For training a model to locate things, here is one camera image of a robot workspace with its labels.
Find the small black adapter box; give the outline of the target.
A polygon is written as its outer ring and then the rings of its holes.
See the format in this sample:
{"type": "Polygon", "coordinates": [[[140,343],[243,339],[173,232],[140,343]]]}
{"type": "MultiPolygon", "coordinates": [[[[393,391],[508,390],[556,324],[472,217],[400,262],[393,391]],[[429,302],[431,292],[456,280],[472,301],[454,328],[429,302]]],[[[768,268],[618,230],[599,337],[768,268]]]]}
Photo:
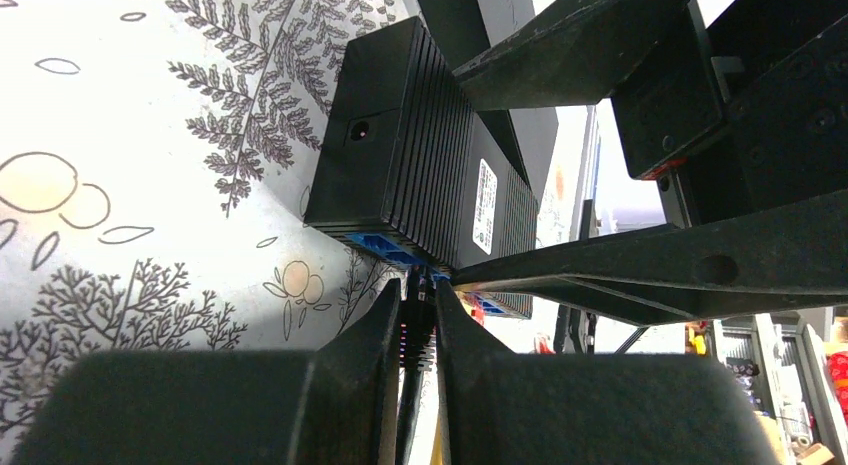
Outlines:
{"type": "Polygon", "coordinates": [[[308,226],[447,278],[532,250],[538,209],[420,18],[348,43],[308,226]]]}

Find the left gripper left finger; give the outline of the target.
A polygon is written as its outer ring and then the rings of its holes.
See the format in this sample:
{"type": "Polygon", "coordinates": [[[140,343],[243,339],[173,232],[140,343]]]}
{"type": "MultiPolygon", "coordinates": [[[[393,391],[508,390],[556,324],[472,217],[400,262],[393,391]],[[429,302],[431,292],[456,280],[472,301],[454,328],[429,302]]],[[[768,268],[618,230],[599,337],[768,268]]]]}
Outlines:
{"type": "Polygon", "coordinates": [[[16,464],[391,464],[401,284],[320,349],[109,352],[59,381],[16,464]]]}

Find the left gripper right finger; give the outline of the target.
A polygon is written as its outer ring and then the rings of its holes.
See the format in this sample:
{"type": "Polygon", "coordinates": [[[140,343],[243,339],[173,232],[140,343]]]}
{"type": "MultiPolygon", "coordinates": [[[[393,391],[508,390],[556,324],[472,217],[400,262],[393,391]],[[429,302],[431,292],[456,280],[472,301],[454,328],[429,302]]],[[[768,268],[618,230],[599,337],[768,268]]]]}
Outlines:
{"type": "Polygon", "coordinates": [[[671,354],[516,353],[436,292],[448,464],[773,464],[732,374],[671,354]]]}

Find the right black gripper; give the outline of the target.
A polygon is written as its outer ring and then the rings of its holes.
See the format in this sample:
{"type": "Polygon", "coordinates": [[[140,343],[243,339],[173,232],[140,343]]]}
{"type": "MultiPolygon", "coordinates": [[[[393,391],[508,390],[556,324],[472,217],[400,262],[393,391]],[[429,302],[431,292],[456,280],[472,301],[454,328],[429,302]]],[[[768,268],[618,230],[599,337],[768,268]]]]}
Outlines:
{"type": "Polygon", "coordinates": [[[714,223],[494,259],[455,288],[634,325],[846,303],[847,0],[735,0],[712,23],[690,1],[555,0],[519,31],[516,100],[594,105],[638,68],[611,100],[627,171],[681,171],[714,223]]]}

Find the black network switch box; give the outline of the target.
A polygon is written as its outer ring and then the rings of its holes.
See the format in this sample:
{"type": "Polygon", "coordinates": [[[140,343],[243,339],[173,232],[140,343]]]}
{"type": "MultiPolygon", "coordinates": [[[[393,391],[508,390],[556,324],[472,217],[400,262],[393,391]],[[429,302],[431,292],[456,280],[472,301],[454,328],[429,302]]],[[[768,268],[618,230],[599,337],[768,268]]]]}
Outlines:
{"type": "Polygon", "coordinates": [[[417,0],[420,13],[492,136],[541,201],[558,129],[553,108],[516,100],[529,77],[520,29],[534,17],[532,0],[417,0]]]}

